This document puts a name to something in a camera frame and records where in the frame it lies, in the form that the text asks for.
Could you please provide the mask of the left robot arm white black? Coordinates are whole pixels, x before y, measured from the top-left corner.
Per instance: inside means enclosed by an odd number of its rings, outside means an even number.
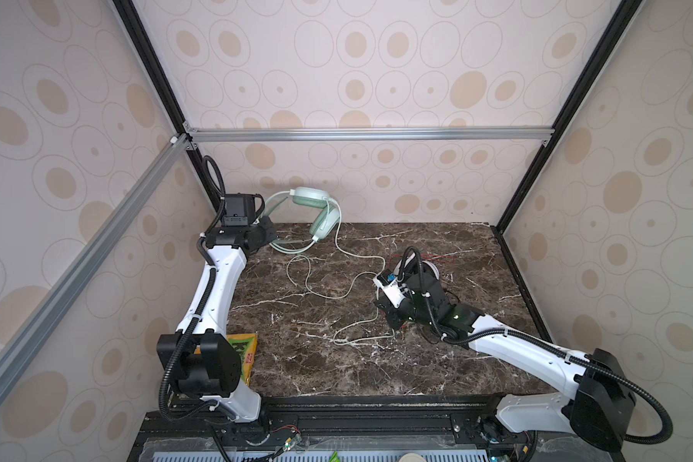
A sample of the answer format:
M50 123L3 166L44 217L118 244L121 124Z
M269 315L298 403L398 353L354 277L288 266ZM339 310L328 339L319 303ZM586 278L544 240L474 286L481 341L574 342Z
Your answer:
M260 194L225 194L206 231L196 239L204 269L177 329L156 346L164 373L159 411L179 422L208 409L233 423L252 423L260 395L242 378L242 358L227 338L231 302L248 257L276 238Z

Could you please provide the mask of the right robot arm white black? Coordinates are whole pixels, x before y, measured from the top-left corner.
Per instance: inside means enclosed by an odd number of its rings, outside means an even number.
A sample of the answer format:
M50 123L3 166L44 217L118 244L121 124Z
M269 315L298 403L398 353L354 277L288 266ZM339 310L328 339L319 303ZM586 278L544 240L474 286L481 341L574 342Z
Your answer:
M409 321L426 325L444 344L500 359L552 386L550 394L501 397L490 421L502 429L571 433L611 454L625 443L657 445L672 436L668 411L627 379L609 352L555 346L471 305L453 303L433 271L403 276L383 271L373 283L375 305L392 329Z

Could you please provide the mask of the mint green headphones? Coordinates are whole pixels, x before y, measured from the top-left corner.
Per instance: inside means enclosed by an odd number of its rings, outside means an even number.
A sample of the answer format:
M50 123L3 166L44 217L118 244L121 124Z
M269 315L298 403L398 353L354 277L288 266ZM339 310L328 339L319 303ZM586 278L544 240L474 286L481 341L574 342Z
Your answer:
M306 239L276 238L269 246L286 255L298 255L310 250L314 244L327 238L342 221L342 211L337 200L323 190L298 187L276 192L265 201L264 216L270 216L285 202L308 209L311 223Z

